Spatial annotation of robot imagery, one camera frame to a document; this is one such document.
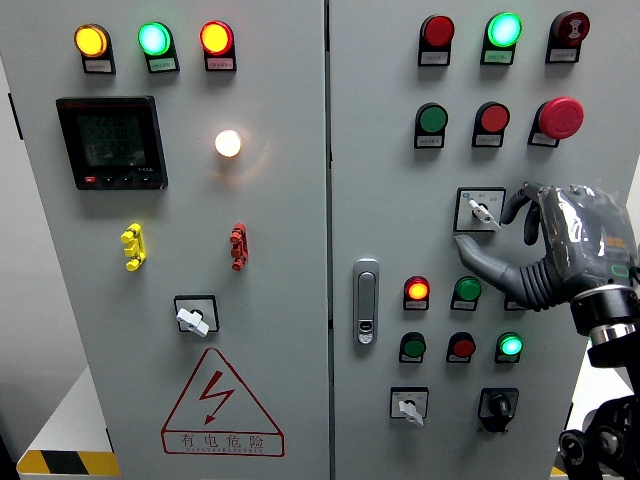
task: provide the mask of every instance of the digital power meter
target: digital power meter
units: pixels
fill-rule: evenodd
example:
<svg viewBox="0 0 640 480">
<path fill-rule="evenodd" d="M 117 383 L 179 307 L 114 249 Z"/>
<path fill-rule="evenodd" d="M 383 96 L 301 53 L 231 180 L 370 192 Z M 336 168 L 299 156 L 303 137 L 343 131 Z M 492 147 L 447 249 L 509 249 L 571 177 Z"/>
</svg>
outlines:
<svg viewBox="0 0 640 480">
<path fill-rule="evenodd" d="M 78 189 L 167 186 L 153 97 L 60 98 L 56 107 Z"/>
</svg>

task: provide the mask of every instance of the red warning triangle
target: red warning triangle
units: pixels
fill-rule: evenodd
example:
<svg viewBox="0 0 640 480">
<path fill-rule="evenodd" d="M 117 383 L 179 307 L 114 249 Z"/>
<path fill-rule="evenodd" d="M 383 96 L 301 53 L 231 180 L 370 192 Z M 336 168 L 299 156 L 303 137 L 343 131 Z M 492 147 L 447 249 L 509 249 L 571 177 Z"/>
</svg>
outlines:
<svg viewBox="0 0 640 480">
<path fill-rule="evenodd" d="M 162 427 L 169 454 L 284 456 L 284 434 L 216 348 L 205 350 Z"/>
</svg>

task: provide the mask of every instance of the red indicator light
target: red indicator light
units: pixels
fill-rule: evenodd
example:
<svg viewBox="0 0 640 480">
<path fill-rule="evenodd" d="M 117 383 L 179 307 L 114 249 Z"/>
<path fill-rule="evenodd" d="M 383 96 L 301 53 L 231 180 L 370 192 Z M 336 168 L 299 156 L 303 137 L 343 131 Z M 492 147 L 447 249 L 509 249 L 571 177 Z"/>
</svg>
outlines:
<svg viewBox="0 0 640 480">
<path fill-rule="evenodd" d="M 443 47 L 451 43 L 455 27 L 453 21 L 444 15 L 434 15 L 426 21 L 423 37 L 433 47 Z"/>
<path fill-rule="evenodd" d="M 476 351 L 476 344 L 471 340 L 460 340 L 453 346 L 453 354 L 456 357 L 468 358 Z"/>
<path fill-rule="evenodd" d="M 564 12 L 551 24 L 551 33 L 565 47 L 577 47 L 589 34 L 589 17 L 582 12 Z"/>
<path fill-rule="evenodd" d="M 200 42 L 211 55 L 224 55 L 233 46 L 233 32 L 226 23 L 214 20 L 200 30 Z"/>
<path fill-rule="evenodd" d="M 509 110 L 504 105 L 493 104 L 482 112 L 480 124 L 487 132 L 504 130 L 509 123 Z"/>
<path fill-rule="evenodd" d="M 424 300 L 429 296 L 429 282 L 424 277 L 411 277 L 404 284 L 404 292 L 412 300 Z"/>
<path fill-rule="evenodd" d="M 584 120 L 580 102 L 571 97 L 558 97 L 542 107 L 538 117 L 540 130 L 555 140 L 569 138 L 575 134 Z"/>
</svg>

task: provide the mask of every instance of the green push button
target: green push button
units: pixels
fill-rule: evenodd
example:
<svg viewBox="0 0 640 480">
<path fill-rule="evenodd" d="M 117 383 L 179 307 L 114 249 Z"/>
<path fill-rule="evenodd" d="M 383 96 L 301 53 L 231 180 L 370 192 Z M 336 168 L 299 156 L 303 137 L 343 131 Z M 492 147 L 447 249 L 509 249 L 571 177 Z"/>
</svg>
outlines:
<svg viewBox="0 0 640 480">
<path fill-rule="evenodd" d="M 455 292 L 465 302 L 473 302 L 482 294 L 482 287 L 476 277 L 463 277 L 456 283 Z"/>
<path fill-rule="evenodd" d="M 404 346 L 404 353 L 407 357 L 421 357 L 426 352 L 427 346 L 420 340 L 410 340 Z"/>
<path fill-rule="evenodd" d="M 429 105 L 420 114 L 420 127 L 428 133 L 436 133 L 447 125 L 447 112 L 440 105 Z"/>
</svg>

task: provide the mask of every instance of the yellow and black hazard stripe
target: yellow and black hazard stripe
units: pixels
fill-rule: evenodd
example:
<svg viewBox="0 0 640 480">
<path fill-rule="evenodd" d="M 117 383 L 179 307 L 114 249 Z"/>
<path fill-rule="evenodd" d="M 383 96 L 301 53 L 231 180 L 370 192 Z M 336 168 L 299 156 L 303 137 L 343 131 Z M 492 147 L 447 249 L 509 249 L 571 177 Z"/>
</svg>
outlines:
<svg viewBox="0 0 640 480">
<path fill-rule="evenodd" d="M 112 452 L 62 452 L 29 450 L 18 462 L 23 474 L 120 476 L 116 456 Z"/>
</svg>

